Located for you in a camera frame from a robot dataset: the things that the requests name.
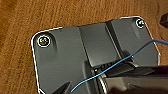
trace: screw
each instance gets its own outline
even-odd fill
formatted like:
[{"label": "screw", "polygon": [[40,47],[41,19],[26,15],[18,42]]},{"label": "screw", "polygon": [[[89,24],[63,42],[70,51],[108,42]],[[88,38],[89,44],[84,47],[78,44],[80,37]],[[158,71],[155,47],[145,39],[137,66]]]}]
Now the screw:
[{"label": "screw", "polygon": [[38,38],[37,43],[40,47],[47,47],[48,45],[50,45],[50,38],[46,35],[41,35]]},{"label": "screw", "polygon": [[136,25],[139,27],[139,28],[143,28],[144,26],[144,21],[142,19],[137,19],[136,20]]}]

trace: blue wire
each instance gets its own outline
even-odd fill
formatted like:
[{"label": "blue wire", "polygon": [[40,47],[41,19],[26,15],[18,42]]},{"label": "blue wire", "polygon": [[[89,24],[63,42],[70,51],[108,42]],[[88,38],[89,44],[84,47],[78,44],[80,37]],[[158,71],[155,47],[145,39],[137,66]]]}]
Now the blue wire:
[{"label": "blue wire", "polygon": [[101,73],[99,73],[99,74],[97,74],[97,75],[95,75],[95,76],[93,76],[93,77],[90,77],[90,78],[88,78],[88,79],[86,79],[86,80],[84,80],[84,81],[82,81],[82,82],[80,82],[80,83],[78,83],[78,84],[71,90],[71,92],[73,92],[79,85],[81,85],[81,84],[83,84],[83,83],[85,83],[85,82],[87,82],[87,81],[89,81],[89,80],[92,80],[92,79],[94,79],[94,78],[96,78],[96,77],[102,75],[103,73],[107,72],[108,70],[110,70],[111,68],[113,68],[114,66],[116,66],[117,64],[119,64],[119,63],[121,63],[121,62],[127,60],[128,58],[131,58],[132,56],[136,55],[139,51],[141,51],[143,48],[145,48],[147,45],[149,45],[150,43],[153,43],[153,42],[161,43],[161,44],[164,44],[164,45],[167,45],[167,46],[168,46],[168,42],[167,42],[167,41],[153,39],[153,40],[147,42],[145,45],[143,45],[140,49],[138,49],[138,50],[137,50],[135,53],[133,53],[132,55],[129,55],[129,56],[125,57],[124,59],[121,59],[120,61],[118,61],[118,62],[115,63],[114,65],[110,66],[109,68],[107,68],[107,69],[104,70],[103,72],[101,72]]}]

